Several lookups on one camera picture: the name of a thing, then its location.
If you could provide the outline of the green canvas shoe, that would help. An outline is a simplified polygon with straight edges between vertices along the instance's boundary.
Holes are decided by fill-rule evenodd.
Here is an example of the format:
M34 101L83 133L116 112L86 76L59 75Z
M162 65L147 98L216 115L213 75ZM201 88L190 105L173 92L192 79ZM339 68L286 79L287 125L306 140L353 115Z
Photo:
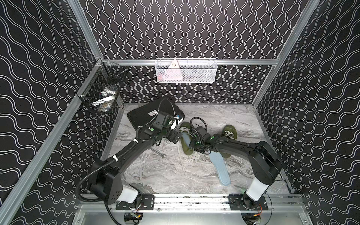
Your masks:
M190 123L183 122L180 126L179 132L181 134L180 140L182 149L185 155L190 156L193 154L193 150L189 148L192 136L190 134Z
M235 127L232 126L232 125L226 125L223 128L222 135L227 137L227 138L237 140L237 131L236 131Z

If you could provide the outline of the light blue insole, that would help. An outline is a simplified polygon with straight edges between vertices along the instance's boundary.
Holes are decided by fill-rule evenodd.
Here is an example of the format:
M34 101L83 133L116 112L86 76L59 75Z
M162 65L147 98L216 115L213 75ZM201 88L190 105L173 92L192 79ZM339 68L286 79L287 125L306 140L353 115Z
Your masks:
M182 144L185 147L189 147L189 144L191 142L191 136L188 134L188 132L184 131L182 132Z
M231 179L223 156L219 152L212 151L209 154L209 158L215 167L219 182L224 186L229 186L231 184Z

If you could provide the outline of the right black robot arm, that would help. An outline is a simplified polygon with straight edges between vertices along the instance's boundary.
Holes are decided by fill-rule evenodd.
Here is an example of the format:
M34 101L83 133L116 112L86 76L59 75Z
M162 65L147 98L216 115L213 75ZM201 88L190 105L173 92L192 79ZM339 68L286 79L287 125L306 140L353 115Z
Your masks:
M189 148L194 151L204 154L226 153L250 162L255 177L247 188L245 196L252 201L258 201L262 197L283 168L276 152L265 141L259 143L238 141L234 137L233 130L226 130L221 135L210 135L202 126L192 127L190 134L193 138Z

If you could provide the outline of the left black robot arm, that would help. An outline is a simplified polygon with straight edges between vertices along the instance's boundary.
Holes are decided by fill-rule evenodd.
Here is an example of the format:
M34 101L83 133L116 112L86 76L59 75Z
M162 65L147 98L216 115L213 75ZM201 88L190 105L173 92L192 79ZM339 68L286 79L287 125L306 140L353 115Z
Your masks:
M75 194L82 202L104 202L111 205L116 201L134 202L138 193L125 194L122 174L143 152L159 145L163 139L177 143L181 132L170 128L157 129L153 126L139 127L136 137L118 153L102 161L94 162L91 172L77 185Z

